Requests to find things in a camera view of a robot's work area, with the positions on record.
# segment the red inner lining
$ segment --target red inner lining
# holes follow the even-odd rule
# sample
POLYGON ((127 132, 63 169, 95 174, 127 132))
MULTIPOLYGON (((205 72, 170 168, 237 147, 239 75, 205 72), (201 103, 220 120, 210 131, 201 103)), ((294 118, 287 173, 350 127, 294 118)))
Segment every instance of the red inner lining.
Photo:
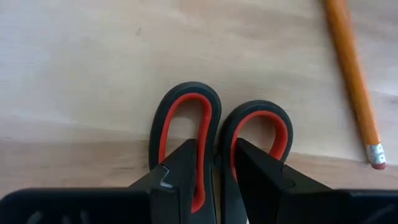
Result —
POLYGON ((231 145, 231 168, 232 168, 232 174, 235 178, 235 181, 238 181, 236 178, 236 170, 235 170, 235 144, 236 140, 238 138, 239 131, 243 127, 243 125, 249 121, 251 118, 255 116, 265 116, 267 118, 270 118, 275 125, 275 140, 274 143, 271 147, 271 150, 269 151, 269 154, 280 160, 286 150, 286 145, 287 141, 289 138, 289 134, 287 132, 287 126, 284 122, 284 120, 278 116, 277 114, 271 112, 271 111, 255 111, 253 113, 248 114, 246 117, 244 117, 238 124, 238 126, 235 129, 234 136, 232 138, 232 145, 231 145))
POLYGON ((197 174, 195 194, 193 196, 192 203, 192 213, 194 213, 203 206, 206 199, 203 164, 205 160, 206 137, 211 121, 211 103, 205 96, 199 93, 187 93, 180 96, 177 100, 174 101, 173 105, 169 109, 169 112, 167 113, 162 130, 162 135, 160 137, 159 163, 161 163, 165 158, 167 135, 169 133, 170 122, 173 118, 175 110, 178 108, 179 105, 188 100, 199 100, 204 107, 197 141, 197 174))

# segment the scissor handle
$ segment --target scissor handle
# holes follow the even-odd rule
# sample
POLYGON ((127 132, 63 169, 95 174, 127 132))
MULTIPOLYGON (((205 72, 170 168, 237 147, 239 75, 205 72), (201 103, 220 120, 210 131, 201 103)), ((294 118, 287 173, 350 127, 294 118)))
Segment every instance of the scissor handle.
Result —
POLYGON ((197 141, 196 189, 192 204, 192 213, 196 213, 204 207, 205 202, 214 204, 211 165, 221 103, 217 93, 208 85, 200 82, 182 83, 163 97, 150 131, 149 168, 153 169, 165 158, 167 135, 175 110, 182 103, 191 100, 198 100, 203 105, 197 141))
POLYGON ((269 118, 275 126, 275 140, 269 154, 284 162, 289 155, 293 141, 293 127, 287 113, 275 103, 254 100, 235 108, 225 120, 220 133, 221 149, 221 223, 245 224, 247 216, 234 164, 235 143, 240 129, 251 118, 269 118))

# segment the light wooden desk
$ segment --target light wooden desk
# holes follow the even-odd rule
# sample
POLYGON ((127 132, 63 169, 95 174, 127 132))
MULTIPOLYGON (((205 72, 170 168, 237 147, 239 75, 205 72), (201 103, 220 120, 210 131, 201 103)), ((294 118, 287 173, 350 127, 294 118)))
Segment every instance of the light wooden desk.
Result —
MULTIPOLYGON (((348 2, 387 163, 398 164, 398 5, 348 2)), ((365 161, 322 1, 5 0, 0 31, 1 195, 129 185, 147 170, 160 99, 191 80, 218 92, 222 119, 248 100, 281 105, 298 170, 332 187, 398 189, 396 168, 318 157, 365 161)), ((172 139, 194 136, 200 114, 188 107, 172 139)), ((259 121, 241 134, 272 138, 259 121)))

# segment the pink eraser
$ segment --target pink eraser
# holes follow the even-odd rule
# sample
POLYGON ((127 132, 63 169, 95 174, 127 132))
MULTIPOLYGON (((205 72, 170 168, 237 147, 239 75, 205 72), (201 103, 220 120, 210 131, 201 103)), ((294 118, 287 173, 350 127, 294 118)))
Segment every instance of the pink eraser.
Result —
POLYGON ((386 168, 386 163, 383 162, 382 164, 372 164, 373 169, 384 169, 386 168))

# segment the pencil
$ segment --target pencil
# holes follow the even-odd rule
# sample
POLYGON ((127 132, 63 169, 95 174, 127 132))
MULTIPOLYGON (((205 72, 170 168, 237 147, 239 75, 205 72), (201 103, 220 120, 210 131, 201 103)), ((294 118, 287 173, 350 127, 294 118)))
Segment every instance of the pencil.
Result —
POLYGON ((351 95, 368 160, 375 169, 386 167, 376 121, 361 65, 356 53, 355 36, 345 0, 326 0, 326 11, 335 42, 341 71, 351 95))

